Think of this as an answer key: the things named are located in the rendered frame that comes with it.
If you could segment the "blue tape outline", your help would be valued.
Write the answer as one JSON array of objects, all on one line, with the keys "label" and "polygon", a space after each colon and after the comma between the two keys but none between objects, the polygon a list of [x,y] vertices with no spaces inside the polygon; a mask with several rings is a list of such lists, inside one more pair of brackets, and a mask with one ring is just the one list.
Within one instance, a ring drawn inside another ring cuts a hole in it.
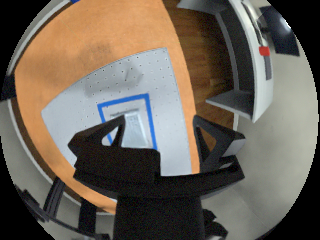
[{"label": "blue tape outline", "polygon": [[[145,98],[145,103],[146,103],[146,109],[147,109],[147,115],[148,115],[148,120],[149,120],[149,126],[150,126],[150,131],[151,131],[151,137],[152,137],[152,142],[153,142],[153,147],[152,149],[157,149],[157,143],[156,143],[156,137],[155,137],[155,131],[154,131],[154,125],[153,125],[153,119],[152,119],[152,112],[151,112],[151,106],[150,106],[150,99],[149,99],[149,93],[146,94],[140,94],[140,95],[135,95],[135,96],[130,96],[130,97],[125,97],[125,98],[120,98],[104,103],[97,104],[98,111],[100,114],[100,118],[102,122],[106,122],[104,118],[104,114],[102,111],[102,107],[110,106],[110,105],[115,105],[119,103],[124,103],[128,101],[133,101],[133,100],[138,100],[138,99],[144,99]],[[110,145],[112,144],[112,138],[110,133],[107,135],[108,140],[110,142]]]}]

